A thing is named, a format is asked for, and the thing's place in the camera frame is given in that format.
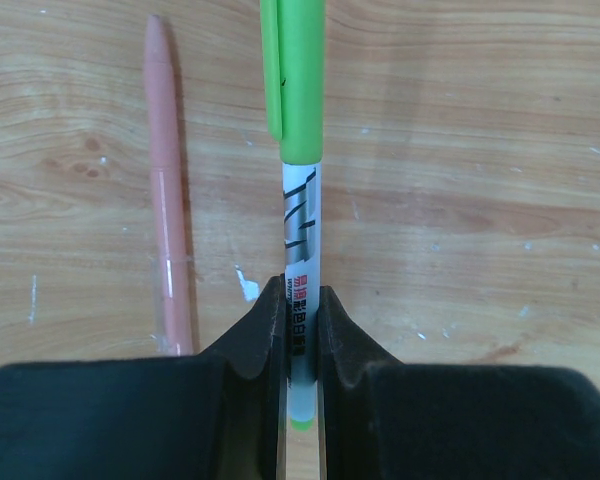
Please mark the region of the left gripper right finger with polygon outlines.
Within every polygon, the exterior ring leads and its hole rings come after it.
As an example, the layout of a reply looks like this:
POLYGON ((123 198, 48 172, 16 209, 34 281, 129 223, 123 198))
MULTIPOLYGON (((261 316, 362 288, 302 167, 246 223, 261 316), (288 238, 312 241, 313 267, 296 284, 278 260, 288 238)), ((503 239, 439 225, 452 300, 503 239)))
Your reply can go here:
POLYGON ((325 479, 600 479, 600 391, 541 365, 404 363, 320 293, 325 479))

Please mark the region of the white pen green tip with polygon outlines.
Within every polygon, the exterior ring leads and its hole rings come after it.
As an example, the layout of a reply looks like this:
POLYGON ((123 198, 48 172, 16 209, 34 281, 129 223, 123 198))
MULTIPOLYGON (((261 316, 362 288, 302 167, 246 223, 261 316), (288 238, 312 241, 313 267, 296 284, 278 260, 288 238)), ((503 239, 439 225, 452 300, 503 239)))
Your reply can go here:
POLYGON ((321 281, 321 165, 283 165, 288 413, 306 431, 316 415, 321 281))

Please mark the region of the pink pen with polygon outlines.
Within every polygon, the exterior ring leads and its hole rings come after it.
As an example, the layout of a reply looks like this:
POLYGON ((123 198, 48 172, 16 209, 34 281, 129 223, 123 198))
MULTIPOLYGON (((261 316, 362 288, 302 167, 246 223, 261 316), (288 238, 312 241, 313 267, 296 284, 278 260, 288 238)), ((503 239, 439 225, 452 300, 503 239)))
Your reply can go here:
POLYGON ((167 351, 191 355, 194 346, 175 78, 167 31, 157 15, 147 20, 143 78, 167 351))

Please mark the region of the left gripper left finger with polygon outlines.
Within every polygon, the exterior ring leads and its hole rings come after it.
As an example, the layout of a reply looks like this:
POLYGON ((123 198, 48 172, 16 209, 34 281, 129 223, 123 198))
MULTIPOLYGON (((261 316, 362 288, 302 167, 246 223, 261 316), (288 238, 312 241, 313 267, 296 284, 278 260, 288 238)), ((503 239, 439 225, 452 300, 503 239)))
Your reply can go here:
POLYGON ((194 356, 0 367, 0 479, 281 479, 286 301, 194 356))

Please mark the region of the light green pen cap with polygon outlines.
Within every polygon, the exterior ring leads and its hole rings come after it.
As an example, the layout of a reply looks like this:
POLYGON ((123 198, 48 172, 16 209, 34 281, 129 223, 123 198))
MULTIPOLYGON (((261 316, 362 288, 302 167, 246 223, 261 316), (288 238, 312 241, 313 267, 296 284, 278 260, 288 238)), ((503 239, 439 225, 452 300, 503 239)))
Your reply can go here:
POLYGON ((266 119, 285 164, 323 156, 324 0, 261 0, 266 119))

